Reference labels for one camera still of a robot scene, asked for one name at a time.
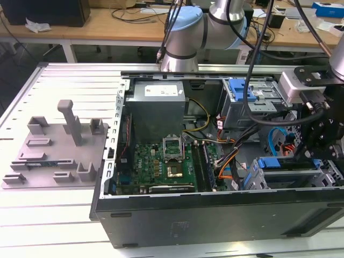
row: cpu socket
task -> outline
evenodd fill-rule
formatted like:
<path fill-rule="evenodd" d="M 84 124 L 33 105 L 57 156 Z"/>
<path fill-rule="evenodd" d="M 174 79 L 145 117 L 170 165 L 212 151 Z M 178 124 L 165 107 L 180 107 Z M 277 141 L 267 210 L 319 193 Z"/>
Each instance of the cpu socket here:
<path fill-rule="evenodd" d="M 183 177 L 183 163 L 170 161 L 166 163 L 167 177 Z"/>

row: blue cable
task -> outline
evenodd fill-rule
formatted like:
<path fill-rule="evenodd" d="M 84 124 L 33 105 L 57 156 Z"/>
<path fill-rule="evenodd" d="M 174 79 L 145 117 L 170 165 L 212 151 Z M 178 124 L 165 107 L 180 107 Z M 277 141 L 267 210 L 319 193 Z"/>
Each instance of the blue cable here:
<path fill-rule="evenodd" d="M 277 152 L 276 152 L 274 144 L 273 144 L 273 133 L 274 133 L 275 130 L 280 130 L 280 132 L 283 133 L 284 136 L 288 135 L 284 128 L 275 127 L 275 128 L 271 129 L 271 131 L 269 132 L 269 135 L 268 135 L 268 142 L 269 142 L 269 147 L 271 149 L 271 152 L 273 153 L 273 156 L 277 156 Z"/>

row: white workbench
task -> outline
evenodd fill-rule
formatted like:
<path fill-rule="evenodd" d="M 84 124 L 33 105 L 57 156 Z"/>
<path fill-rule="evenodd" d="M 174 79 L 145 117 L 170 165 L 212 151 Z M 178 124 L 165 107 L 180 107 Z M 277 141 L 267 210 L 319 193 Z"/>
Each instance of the white workbench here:
<path fill-rule="evenodd" d="M 200 66 L 200 70 L 237 67 Z M 10 162 L 28 134 L 26 124 L 31 116 L 45 116 L 48 123 L 63 122 L 56 109 L 60 99 L 72 99 L 73 112 L 82 123 L 93 117 L 109 121 L 123 69 L 157 67 L 56 63 L 37 68 L 0 118 L 0 176 L 9 171 Z M 113 249 L 101 224 L 88 218 L 92 194 L 93 189 L 0 190 L 0 257 L 256 257 L 258 253 L 274 257 L 344 257 L 344 219 L 310 238 Z"/>

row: black metal bracket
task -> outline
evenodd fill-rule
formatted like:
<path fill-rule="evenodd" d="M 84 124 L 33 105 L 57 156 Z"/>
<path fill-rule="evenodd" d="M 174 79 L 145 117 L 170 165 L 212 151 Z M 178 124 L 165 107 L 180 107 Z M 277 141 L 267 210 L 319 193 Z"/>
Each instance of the black metal bracket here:
<path fill-rule="evenodd" d="M 344 84 L 332 73 L 330 66 L 300 66 L 294 69 L 294 73 L 300 82 L 308 87 L 329 87 Z"/>

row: blue latch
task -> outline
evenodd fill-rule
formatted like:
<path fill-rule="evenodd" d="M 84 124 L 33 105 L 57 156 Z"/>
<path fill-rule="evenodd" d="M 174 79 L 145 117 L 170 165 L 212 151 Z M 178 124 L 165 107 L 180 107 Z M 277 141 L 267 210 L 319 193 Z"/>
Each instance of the blue latch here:
<path fill-rule="evenodd" d="M 316 168 L 320 168 L 320 166 L 321 166 L 321 160 L 313 159 L 313 163 L 314 163 L 314 165 L 316 165 Z"/>
<path fill-rule="evenodd" d="M 281 164 L 275 157 L 261 157 L 258 160 L 260 168 L 280 168 Z"/>
<path fill-rule="evenodd" d="M 229 79 L 228 85 L 231 88 L 232 93 L 236 101 L 243 101 L 243 87 L 245 86 L 244 79 Z M 256 101 L 257 98 L 253 95 L 250 89 L 247 90 L 247 100 Z"/>

